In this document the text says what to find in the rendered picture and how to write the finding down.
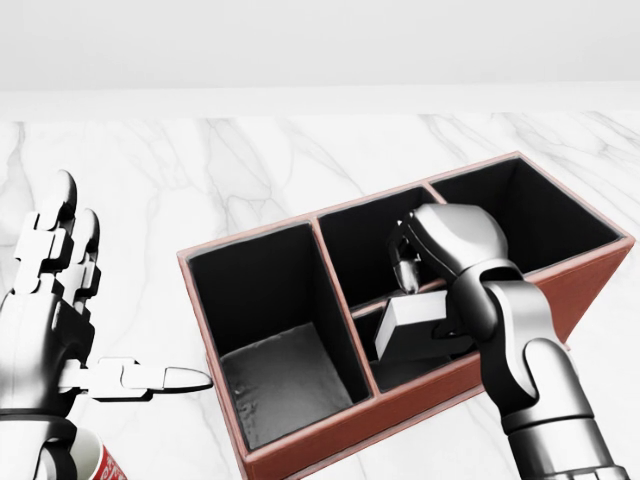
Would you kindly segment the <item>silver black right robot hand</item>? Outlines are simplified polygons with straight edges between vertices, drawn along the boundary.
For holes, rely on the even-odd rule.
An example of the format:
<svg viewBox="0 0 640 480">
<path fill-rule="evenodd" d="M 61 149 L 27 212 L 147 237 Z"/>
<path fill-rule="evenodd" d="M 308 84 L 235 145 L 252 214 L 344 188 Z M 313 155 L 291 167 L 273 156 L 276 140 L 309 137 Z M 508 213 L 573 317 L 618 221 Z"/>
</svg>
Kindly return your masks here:
<svg viewBox="0 0 640 480">
<path fill-rule="evenodd" d="M 496 220 L 474 205 L 423 204 L 398 222 L 388 242 L 389 255 L 401 289 L 415 294 L 422 262 L 448 286 L 451 320 L 474 341 L 489 340 L 498 312 L 483 282 L 520 280 L 508 259 L 506 237 Z"/>
</svg>

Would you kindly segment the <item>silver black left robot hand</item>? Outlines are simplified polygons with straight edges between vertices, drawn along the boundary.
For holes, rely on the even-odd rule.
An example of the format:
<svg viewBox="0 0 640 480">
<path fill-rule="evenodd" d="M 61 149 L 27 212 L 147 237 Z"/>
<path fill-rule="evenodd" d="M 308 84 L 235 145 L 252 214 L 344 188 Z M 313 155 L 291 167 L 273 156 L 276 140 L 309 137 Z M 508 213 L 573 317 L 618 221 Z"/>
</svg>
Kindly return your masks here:
<svg viewBox="0 0 640 480">
<path fill-rule="evenodd" d="M 144 401 L 155 393 L 208 389 L 208 374 L 149 367 L 133 358 L 87 359 L 95 335 L 87 301 L 98 292 L 100 226 L 77 212 L 73 177 L 59 171 L 44 206 L 27 215 L 13 288 L 0 304 L 0 414 L 66 416 L 79 394 Z"/>
</svg>

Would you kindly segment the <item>white grey book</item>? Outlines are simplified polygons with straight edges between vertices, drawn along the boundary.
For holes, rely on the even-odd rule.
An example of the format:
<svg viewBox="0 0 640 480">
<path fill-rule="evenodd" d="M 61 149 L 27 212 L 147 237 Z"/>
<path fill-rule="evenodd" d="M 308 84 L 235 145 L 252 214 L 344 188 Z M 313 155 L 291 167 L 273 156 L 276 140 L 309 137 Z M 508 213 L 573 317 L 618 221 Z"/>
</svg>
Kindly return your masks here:
<svg viewBox="0 0 640 480">
<path fill-rule="evenodd" d="M 435 291 L 391 298 L 384 310 L 374 345 L 381 363 L 449 355 L 454 347 L 435 339 L 435 328 L 446 318 L 446 292 Z"/>
</svg>

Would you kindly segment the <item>red-brown desk caddy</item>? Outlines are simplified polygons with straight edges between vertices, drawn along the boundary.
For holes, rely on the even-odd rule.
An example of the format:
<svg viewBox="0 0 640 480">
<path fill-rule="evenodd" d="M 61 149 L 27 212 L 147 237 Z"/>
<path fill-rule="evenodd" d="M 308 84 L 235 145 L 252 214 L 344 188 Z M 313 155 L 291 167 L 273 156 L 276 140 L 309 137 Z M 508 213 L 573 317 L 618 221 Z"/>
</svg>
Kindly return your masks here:
<svg viewBox="0 0 640 480">
<path fill-rule="evenodd" d="M 242 476 L 299 478 L 476 394 L 477 354 L 380 366 L 399 287 L 387 241 L 425 203 L 474 204 L 566 339 L 633 237 L 519 154 L 182 250 L 178 260 Z"/>
</svg>

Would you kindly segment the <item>red patterned mug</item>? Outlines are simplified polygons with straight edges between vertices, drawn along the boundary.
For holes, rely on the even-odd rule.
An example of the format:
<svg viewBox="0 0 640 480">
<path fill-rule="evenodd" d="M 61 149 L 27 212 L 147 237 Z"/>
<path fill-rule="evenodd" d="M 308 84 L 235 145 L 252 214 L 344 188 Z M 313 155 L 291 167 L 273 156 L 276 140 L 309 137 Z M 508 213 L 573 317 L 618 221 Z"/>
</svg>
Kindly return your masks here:
<svg viewBox="0 0 640 480">
<path fill-rule="evenodd" d="M 35 480 L 128 480 L 100 437 L 85 428 L 69 449 L 59 442 L 43 447 Z"/>
</svg>

